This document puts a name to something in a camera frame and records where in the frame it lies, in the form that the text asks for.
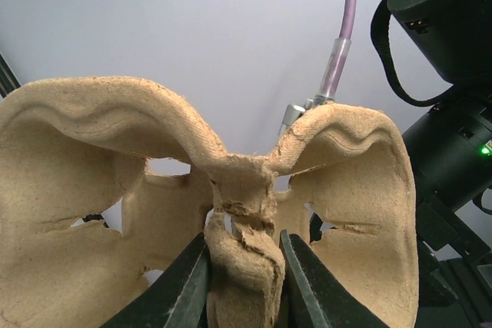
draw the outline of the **gray wall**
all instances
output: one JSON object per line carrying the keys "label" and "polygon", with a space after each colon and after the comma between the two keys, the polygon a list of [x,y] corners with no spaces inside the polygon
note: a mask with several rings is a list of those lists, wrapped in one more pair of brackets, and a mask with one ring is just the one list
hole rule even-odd
{"label": "gray wall", "polygon": [[[387,85],[369,24],[380,0],[359,0],[338,101],[376,108],[404,131],[425,110]],[[134,75],[184,95],[230,151],[268,152],[287,103],[316,92],[344,0],[0,0],[0,49],[22,83]],[[417,98],[447,87],[393,24],[397,70]],[[176,166],[161,171],[181,170]],[[118,223],[118,210],[110,223]],[[492,244],[471,206],[459,215]],[[445,251],[441,256],[448,256]]]}

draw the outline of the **gray surface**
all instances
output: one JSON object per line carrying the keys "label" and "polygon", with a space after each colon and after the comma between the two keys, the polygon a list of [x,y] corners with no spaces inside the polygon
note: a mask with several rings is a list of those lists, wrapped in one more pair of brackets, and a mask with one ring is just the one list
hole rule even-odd
{"label": "gray surface", "polygon": [[[404,131],[425,110],[406,105],[387,85],[369,37],[379,1],[358,2],[353,45],[337,98],[382,110]],[[157,81],[184,95],[230,151],[264,154],[277,139],[286,104],[302,104],[316,92],[338,36],[343,3],[1,0],[0,49],[22,83],[81,75]],[[393,26],[394,58],[408,91],[427,98],[446,88]],[[492,244],[490,217],[470,206],[459,215]],[[110,218],[110,224],[118,222],[117,208]]]}

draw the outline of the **transparent tube sleeve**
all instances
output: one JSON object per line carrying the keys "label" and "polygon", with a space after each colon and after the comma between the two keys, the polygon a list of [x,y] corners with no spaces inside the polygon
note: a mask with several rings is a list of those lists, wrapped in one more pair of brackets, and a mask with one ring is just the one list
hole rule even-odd
{"label": "transparent tube sleeve", "polygon": [[323,104],[327,100],[334,101],[338,82],[340,81],[341,72],[344,69],[350,46],[351,40],[349,38],[335,39],[330,59],[324,72],[323,81],[321,81],[320,89],[314,98],[314,105]]}

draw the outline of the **metal connector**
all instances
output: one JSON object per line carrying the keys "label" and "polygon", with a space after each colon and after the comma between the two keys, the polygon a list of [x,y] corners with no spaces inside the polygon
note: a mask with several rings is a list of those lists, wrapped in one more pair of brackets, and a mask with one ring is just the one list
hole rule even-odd
{"label": "metal connector", "polygon": [[294,124],[294,122],[300,118],[307,110],[313,107],[313,100],[306,99],[304,105],[296,105],[290,103],[285,109],[284,118],[282,119],[282,125],[280,127],[279,136]]}

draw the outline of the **black cylinder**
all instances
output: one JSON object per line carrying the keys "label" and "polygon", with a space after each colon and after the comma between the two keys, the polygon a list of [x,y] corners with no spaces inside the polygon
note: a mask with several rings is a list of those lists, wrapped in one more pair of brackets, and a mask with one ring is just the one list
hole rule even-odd
{"label": "black cylinder", "polygon": [[443,101],[405,131],[417,202],[431,191],[456,211],[492,184],[491,98],[482,88]]}
{"label": "black cylinder", "polygon": [[387,0],[387,7],[445,81],[492,81],[492,0]]}

